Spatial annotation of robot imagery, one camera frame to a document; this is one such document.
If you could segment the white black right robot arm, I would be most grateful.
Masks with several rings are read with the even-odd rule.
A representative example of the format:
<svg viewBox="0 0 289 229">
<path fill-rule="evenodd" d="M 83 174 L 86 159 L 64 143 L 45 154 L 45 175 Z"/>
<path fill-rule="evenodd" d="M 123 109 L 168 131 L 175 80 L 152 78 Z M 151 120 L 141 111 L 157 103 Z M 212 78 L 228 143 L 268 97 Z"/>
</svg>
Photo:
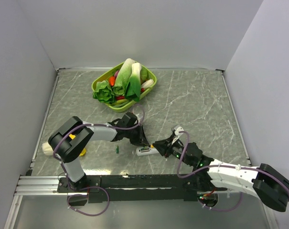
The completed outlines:
<svg viewBox="0 0 289 229">
<path fill-rule="evenodd" d="M 272 210 L 285 212 L 289 202 L 289 180 L 268 164 L 245 167 L 221 162 L 205 156 L 195 142 L 184 145 L 172 137 L 156 141 L 153 147 L 161 156 L 174 156 L 179 164 L 193 168 L 189 174 L 178 173 L 181 179 L 194 181 L 190 187 L 198 192 L 226 189 L 252 195 Z"/>
</svg>

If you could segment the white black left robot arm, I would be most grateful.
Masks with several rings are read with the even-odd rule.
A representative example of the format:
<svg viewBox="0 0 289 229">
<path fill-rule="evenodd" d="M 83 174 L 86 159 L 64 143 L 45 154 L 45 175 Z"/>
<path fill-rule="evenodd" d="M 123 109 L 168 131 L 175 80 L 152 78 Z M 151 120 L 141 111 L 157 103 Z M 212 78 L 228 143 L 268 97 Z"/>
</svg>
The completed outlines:
<svg viewBox="0 0 289 229">
<path fill-rule="evenodd" d="M 92 124 L 73 116 L 56 130 L 48 139 L 53 157 L 58 160 L 73 191 L 82 191 L 87 186 L 87 178 L 82 169 L 79 155 L 89 141 L 116 142 L 126 138 L 134 146 L 149 146 L 142 119 L 127 112 L 105 124 Z"/>
</svg>

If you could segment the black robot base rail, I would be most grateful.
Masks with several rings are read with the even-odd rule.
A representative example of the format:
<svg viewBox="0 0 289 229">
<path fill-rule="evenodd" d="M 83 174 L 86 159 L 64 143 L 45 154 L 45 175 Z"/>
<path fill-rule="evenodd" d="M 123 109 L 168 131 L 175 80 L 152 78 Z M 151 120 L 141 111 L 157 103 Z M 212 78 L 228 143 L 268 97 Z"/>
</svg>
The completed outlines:
<svg viewBox="0 0 289 229">
<path fill-rule="evenodd" d="M 59 179 L 57 192 L 84 194 L 89 203 L 107 201 L 140 201 L 140 200 L 183 200 L 197 201 L 197 195 L 205 192 L 226 191 L 226 188 L 215 187 L 210 179 L 200 180 L 197 177 L 178 178 L 175 174 L 161 175 L 88 175 L 87 186 L 73 190 L 67 179 Z"/>
</svg>

